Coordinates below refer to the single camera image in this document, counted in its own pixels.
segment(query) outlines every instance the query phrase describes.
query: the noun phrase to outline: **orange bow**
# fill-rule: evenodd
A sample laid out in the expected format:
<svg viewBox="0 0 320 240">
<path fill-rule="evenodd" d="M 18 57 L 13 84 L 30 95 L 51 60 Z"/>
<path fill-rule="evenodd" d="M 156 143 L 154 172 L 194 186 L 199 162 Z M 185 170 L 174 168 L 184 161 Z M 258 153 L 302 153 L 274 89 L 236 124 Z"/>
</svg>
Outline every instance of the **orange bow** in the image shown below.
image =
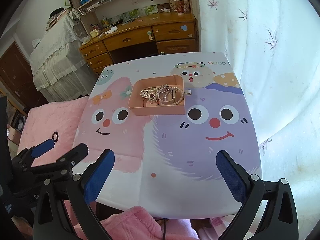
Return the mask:
<svg viewBox="0 0 320 240">
<path fill-rule="evenodd" d="M 96 95 L 92 98 L 92 101 L 93 101 L 93 104 L 94 105 L 99 105 L 100 104 L 100 101 L 102 99 L 108 99 L 112 96 L 112 92 L 111 90 L 107 90 L 105 92 L 102 93 L 102 95 Z"/>
</svg>

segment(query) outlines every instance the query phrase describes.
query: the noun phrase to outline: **green flower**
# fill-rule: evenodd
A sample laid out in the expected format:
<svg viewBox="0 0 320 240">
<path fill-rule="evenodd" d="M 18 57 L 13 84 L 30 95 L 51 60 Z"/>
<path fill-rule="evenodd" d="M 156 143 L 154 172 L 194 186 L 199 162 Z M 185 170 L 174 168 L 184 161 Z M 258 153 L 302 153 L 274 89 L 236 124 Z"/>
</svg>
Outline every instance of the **green flower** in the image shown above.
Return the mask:
<svg viewBox="0 0 320 240">
<path fill-rule="evenodd" d="M 121 98 L 125 99 L 126 97 L 129 97 L 131 95 L 131 91 L 132 91 L 132 86 L 127 86 L 125 91 L 120 93 Z"/>
</svg>

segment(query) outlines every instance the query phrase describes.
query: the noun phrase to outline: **red nose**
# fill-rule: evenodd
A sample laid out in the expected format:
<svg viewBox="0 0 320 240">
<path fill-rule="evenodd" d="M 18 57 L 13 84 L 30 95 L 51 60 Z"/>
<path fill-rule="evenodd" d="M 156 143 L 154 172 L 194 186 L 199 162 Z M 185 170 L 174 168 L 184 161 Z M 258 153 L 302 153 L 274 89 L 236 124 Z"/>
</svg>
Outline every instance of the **red nose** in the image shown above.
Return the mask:
<svg viewBox="0 0 320 240">
<path fill-rule="evenodd" d="M 103 121 L 103 127 L 108 127 L 110 125 L 110 119 L 106 119 Z"/>
<path fill-rule="evenodd" d="M 220 126 L 220 121 L 218 118 L 211 118 L 209 124 L 212 128 L 218 128 Z"/>
</svg>

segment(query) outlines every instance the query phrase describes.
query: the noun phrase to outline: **desk drawer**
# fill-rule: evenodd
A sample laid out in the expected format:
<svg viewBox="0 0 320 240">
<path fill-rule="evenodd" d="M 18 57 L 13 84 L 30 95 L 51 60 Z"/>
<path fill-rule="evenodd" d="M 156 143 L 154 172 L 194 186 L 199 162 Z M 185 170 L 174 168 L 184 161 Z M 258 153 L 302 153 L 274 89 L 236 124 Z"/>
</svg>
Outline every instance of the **desk drawer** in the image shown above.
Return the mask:
<svg viewBox="0 0 320 240">
<path fill-rule="evenodd" d="M 104 53 L 97 57 L 93 57 L 88 60 L 89 67 L 92 69 L 105 67 L 108 65 L 113 64 L 112 58 L 110 57 L 109 53 Z"/>
<path fill-rule="evenodd" d="M 109 51 L 128 47 L 135 44 L 154 41 L 151 27 L 139 28 L 133 31 L 124 32 L 104 39 L 103 42 Z"/>
<path fill-rule="evenodd" d="M 100 68 L 96 68 L 96 69 L 93 69 L 92 71 L 94 72 L 94 74 L 96 75 L 96 77 L 98 78 L 101 74 L 101 72 L 104 70 L 104 68 L 107 67 L 107 66 L 104 66 L 104 67 L 100 67 Z"/>
<path fill-rule="evenodd" d="M 196 52 L 196 40 L 173 40 L 173 41 L 158 41 L 157 42 L 159 54 L 173 54 Z"/>
<path fill-rule="evenodd" d="M 195 28 L 193 22 L 155 25 L 152 29 L 155 34 L 156 41 L 195 39 Z"/>
<path fill-rule="evenodd" d="M 94 43 L 84 49 L 81 49 L 80 51 L 85 59 L 89 59 L 89 58 L 98 56 L 100 54 L 106 53 L 107 49 L 103 45 L 103 42 L 99 41 L 99 42 Z"/>
</svg>

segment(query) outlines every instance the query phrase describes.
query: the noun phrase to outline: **yellow polka dot pattern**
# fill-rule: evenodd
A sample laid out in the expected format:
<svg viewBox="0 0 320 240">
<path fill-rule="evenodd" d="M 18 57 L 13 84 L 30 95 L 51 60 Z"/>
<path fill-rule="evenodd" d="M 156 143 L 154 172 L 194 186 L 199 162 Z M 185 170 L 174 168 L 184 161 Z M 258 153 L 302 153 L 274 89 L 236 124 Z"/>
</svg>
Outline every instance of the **yellow polka dot pattern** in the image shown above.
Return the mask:
<svg viewBox="0 0 320 240">
<path fill-rule="evenodd" d="M 212 83 L 217 83 L 225 87 L 240 87 L 239 82 L 234 73 L 224 73 L 222 75 L 217 75 L 213 78 Z"/>
</svg>

